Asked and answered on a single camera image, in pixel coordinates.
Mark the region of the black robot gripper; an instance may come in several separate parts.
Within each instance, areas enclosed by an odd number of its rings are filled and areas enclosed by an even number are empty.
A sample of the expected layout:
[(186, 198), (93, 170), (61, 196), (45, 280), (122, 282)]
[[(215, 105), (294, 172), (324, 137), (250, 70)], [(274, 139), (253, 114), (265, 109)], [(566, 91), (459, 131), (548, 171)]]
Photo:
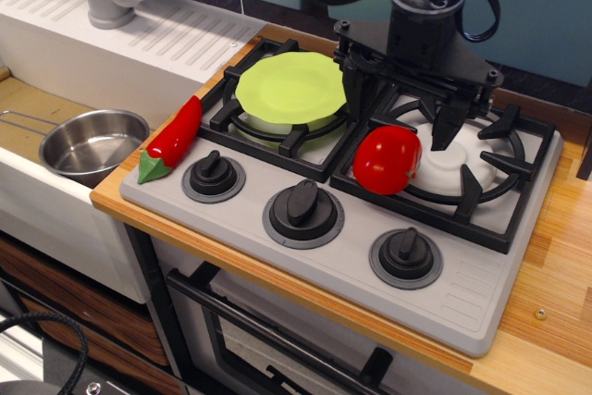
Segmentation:
[(432, 151), (444, 151), (475, 114), (485, 113), (502, 74), (474, 54), (457, 30), (459, 6), (409, 8), (395, 3), (388, 21), (340, 20), (334, 60), (351, 119), (376, 97), (379, 82), (410, 85), (441, 99)]

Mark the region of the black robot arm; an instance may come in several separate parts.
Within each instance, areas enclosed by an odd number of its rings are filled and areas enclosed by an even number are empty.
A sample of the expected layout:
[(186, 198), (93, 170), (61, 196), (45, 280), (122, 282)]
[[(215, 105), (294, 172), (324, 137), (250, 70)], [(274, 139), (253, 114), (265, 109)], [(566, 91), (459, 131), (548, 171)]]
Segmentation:
[[(500, 19), (499, 0), (488, 0)], [(387, 22), (341, 21), (335, 31), (335, 60), (351, 116), (359, 118), (362, 104), (373, 96), (379, 80), (409, 85), (432, 95), (434, 151), (448, 148), (465, 121), (484, 116), (490, 96), (503, 76), (470, 43), (492, 37), (498, 23), (478, 35), (463, 29), (465, 0), (390, 0)]]

